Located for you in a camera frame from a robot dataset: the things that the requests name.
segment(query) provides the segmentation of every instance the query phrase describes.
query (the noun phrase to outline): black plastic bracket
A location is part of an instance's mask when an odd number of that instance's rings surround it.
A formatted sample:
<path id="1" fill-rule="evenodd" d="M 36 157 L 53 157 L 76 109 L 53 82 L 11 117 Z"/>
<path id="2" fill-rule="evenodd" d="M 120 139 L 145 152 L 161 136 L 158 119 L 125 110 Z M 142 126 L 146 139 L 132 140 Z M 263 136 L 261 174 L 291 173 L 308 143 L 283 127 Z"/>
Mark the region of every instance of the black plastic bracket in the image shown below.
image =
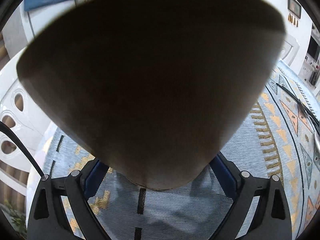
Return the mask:
<path id="1" fill-rule="evenodd" d="M 253 177 L 242 171 L 222 153 L 210 166 L 227 197 L 234 200 L 227 215 L 209 240 L 234 240 L 247 216 L 252 199 L 260 196 L 257 209 L 242 240 L 289 240 L 291 219 L 284 189 L 277 176 Z M 28 222 L 28 240 L 75 240 L 61 196 L 67 196 L 86 240 L 111 240 L 93 214 L 87 200 L 94 196 L 108 171 L 98 159 L 89 161 L 81 171 L 67 177 L 51 179 L 45 175 L 36 190 Z"/>

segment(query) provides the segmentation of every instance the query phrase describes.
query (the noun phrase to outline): black cable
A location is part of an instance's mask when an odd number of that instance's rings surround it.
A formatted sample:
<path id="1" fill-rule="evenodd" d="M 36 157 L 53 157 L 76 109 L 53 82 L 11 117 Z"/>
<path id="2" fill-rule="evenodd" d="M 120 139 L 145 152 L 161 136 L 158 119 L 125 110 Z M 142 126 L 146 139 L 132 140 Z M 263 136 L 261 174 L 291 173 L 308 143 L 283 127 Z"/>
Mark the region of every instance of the black cable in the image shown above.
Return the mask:
<path id="1" fill-rule="evenodd" d="M 3 132 L 6 136 L 8 136 L 10 138 L 10 140 L 12 140 L 15 143 L 15 145 L 23 152 L 23 154 L 28 158 L 28 160 L 31 162 L 33 167 L 36 169 L 36 171 L 42 177 L 44 175 L 44 173 L 41 170 L 41 168 L 39 167 L 38 163 L 36 163 L 35 159 L 30 154 L 30 152 L 23 145 L 23 143 L 19 140 L 19 138 L 15 135 L 15 133 L 1 121 L 0 121 L 0 132 Z"/>
<path id="2" fill-rule="evenodd" d="M 307 117 L 309 118 L 309 120 L 313 123 L 317 133 L 320 135 L 320 122 L 319 120 L 315 117 L 315 115 L 310 111 L 309 108 L 307 108 L 300 99 L 298 99 L 294 94 L 292 94 L 289 90 L 287 90 L 286 87 L 280 85 L 279 83 L 276 83 L 278 87 L 280 87 L 281 89 L 283 89 L 287 94 L 289 94 L 289 96 L 292 97 L 292 99 L 294 99 L 298 105 L 300 105 L 300 107 L 302 107 L 302 109 L 305 111 L 305 114 L 307 114 Z"/>

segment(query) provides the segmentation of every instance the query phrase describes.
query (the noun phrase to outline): wall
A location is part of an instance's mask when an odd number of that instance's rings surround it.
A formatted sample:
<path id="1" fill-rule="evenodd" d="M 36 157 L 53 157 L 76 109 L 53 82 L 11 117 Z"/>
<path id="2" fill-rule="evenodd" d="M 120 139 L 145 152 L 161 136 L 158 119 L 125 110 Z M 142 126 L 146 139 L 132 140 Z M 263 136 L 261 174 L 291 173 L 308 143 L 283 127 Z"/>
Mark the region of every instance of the wall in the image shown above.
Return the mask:
<path id="1" fill-rule="evenodd" d="M 303 64 L 303 61 L 308 49 L 308 45 L 309 45 L 312 21 L 310 17 L 307 15 L 307 13 L 305 12 L 305 10 L 302 8 L 301 19 L 299 20 L 299 27 L 297 28 L 287 20 L 289 15 L 289 10 L 287 8 L 288 7 L 287 0 L 265 0 L 265 1 L 269 2 L 271 5 L 273 5 L 275 8 L 279 10 L 279 12 L 282 14 L 284 18 L 284 23 L 285 23 L 287 33 L 295 37 L 298 43 L 300 44 L 300 49 L 290 66 L 295 73 L 299 74 L 299 71 L 302 68 L 302 64 Z M 22 18 L 22 23 L 25 29 L 25 35 L 27 36 L 28 42 L 30 42 L 33 39 L 30 26 L 33 28 L 33 32 L 35 33 L 35 35 L 37 35 L 47 24 L 49 24 L 57 16 L 61 15 L 62 13 L 72 8 L 73 6 L 74 6 L 73 1 L 67 1 L 64 3 L 33 10 L 30 12 L 29 17 L 26 12 L 21 10 L 20 13 Z"/>
<path id="2" fill-rule="evenodd" d="M 22 48 L 28 44 L 22 18 L 20 16 L 20 6 L 13 12 L 3 30 L 3 39 L 9 57 L 13 58 Z"/>
<path id="3" fill-rule="evenodd" d="M 309 46 L 312 21 L 308 16 L 308 14 L 306 13 L 306 11 L 302 8 L 301 19 L 299 20 L 299 27 L 297 28 L 296 26 L 294 26 L 292 23 L 288 21 L 288 15 L 289 15 L 288 0 L 265 0 L 265 1 L 273 5 L 282 14 L 287 33 L 295 37 L 300 45 L 300 49 L 290 66 L 290 68 L 296 74 L 299 74 L 299 71 L 302 68 L 302 64 Z"/>

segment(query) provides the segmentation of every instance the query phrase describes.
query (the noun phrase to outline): picture frame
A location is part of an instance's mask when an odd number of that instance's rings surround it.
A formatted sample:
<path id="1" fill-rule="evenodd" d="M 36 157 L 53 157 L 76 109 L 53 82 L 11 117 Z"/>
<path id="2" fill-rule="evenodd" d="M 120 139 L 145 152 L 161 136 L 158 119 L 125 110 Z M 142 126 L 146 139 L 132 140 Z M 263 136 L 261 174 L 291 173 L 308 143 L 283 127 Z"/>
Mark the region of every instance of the picture frame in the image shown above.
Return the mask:
<path id="1" fill-rule="evenodd" d="M 299 19 L 301 18 L 301 5 L 296 0 L 288 0 L 288 10 Z"/>

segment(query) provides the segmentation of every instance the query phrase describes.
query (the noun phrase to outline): metal screw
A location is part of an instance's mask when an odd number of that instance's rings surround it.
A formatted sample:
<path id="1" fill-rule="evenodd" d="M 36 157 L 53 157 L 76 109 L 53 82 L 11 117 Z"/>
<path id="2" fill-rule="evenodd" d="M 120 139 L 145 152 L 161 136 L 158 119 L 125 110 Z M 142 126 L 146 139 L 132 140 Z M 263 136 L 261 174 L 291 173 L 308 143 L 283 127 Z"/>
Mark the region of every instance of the metal screw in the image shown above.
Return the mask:
<path id="1" fill-rule="evenodd" d="M 49 175 L 48 174 L 44 174 L 42 177 L 41 177 L 41 180 L 42 181 L 45 181 L 49 178 Z"/>
<path id="2" fill-rule="evenodd" d="M 241 175 L 242 175 L 242 177 L 244 177 L 244 178 L 248 178 L 248 177 L 250 176 L 250 173 L 247 172 L 247 171 L 242 171 L 242 172 L 241 172 Z"/>
<path id="3" fill-rule="evenodd" d="M 278 177 L 277 175 L 273 175 L 273 176 L 272 176 L 272 179 L 273 179 L 274 181 L 278 181 L 278 180 L 279 180 L 279 177 Z"/>
<path id="4" fill-rule="evenodd" d="M 73 177 L 76 177 L 79 174 L 80 174 L 80 171 L 78 171 L 78 170 L 71 171 L 71 176 L 73 176 Z"/>

